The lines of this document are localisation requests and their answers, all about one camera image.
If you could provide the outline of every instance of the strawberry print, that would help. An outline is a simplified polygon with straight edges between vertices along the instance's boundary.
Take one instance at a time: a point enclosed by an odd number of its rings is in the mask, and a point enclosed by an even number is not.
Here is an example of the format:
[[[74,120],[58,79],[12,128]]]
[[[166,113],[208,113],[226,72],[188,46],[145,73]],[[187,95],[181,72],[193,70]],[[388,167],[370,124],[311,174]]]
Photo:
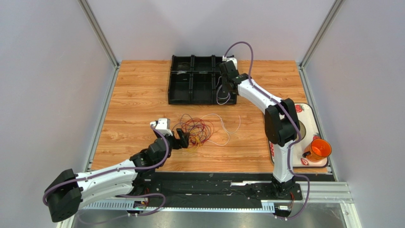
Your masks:
[[[274,146],[272,143],[270,143],[270,153],[271,153],[271,156],[274,157]]]
[[[314,137],[312,137],[312,140],[315,140],[315,139],[320,139],[319,133],[315,133]]]
[[[303,158],[301,158],[301,164],[303,165],[309,165],[309,162]]]
[[[300,112],[304,111],[304,107],[302,107],[302,105],[300,105],[300,104],[296,104],[295,105],[295,111],[297,113],[300,113]]]

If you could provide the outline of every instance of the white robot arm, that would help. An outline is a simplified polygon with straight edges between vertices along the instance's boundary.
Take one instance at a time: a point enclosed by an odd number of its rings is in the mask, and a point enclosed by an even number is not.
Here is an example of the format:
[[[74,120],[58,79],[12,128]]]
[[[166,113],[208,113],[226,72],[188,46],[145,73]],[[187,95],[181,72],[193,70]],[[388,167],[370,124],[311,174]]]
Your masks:
[[[247,98],[263,112],[266,136],[274,144],[273,182],[278,194],[286,195],[294,185],[294,176],[290,171],[292,157],[288,155],[288,150],[290,144],[297,138],[297,131],[287,117],[280,118],[280,115],[285,115],[285,113],[276,105],[276,102],[284,107],[299,129],[294,102],[291,99],[282,100],[267,92],[253,79],[249,80],[247,74],[240,75],[232,60],[221,64],[220,71],[224,92],[236,93]]]
[[[176,129],[179,139],[170,130],[170,120],[161,118],[150,123],[158,137],[147,149],[131,158],[104,169],[75,174],[65,170],[45,190],[43,202],[53,222],[65,220],[90,203],[137,191],[137,183],[163,166],[172,149],[187,148],[189,133]]]

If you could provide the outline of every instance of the plastic cup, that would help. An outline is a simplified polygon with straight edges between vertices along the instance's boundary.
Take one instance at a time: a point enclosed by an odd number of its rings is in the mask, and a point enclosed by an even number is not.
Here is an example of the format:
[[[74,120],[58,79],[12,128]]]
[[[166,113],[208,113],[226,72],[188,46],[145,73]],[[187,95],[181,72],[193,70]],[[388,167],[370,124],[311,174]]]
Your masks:
[[[332,153],[332,147],[323,139],[314,139],[304,150],[302,156],[311,162],[318,162]]]

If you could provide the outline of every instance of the white wall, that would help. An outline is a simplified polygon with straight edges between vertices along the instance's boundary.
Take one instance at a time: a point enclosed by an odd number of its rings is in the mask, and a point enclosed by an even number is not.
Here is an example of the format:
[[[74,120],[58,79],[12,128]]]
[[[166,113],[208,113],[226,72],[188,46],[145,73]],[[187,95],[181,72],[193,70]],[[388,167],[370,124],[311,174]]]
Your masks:
[[[113,67],[77,1],[0,5],[0,227],[55,227],[42,195],[83,170]]]
[[[307,67],[365,228],[405,223],[405,2],[345,1]]]
[[[334,0],[89,0],[118,60],[223,55],[301,61]],[[233,54],[250,59],[249,49]]]

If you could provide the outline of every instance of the wooden table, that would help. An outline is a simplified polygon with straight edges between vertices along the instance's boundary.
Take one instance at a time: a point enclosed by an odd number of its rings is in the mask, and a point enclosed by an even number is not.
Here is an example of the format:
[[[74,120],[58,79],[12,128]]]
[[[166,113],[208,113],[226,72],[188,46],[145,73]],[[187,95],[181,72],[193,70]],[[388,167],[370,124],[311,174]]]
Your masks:
[[[236,105],[169,105],[168,81],[171,61],[123,61],[104,121],[92,169],[101,169],[128,159],[151,144],[156,136],[149,123],[169,118],[171,126],[183,114],[202,117],[220,115],[231,135],[226,146],[207,142],[195,152],[173,150],[158,171],[272,172],[269,146],[261,111],[243,97]],[[249,61],[238,62],[239,72],[248,72]],[[294,61],[254,61],[252,77],[272,94],[306,102]],[[225,143],[227,135],[216,116],[206,120],[215,125],[211,140]],[[294,169],[296,172],[327,172],[326,168]]]

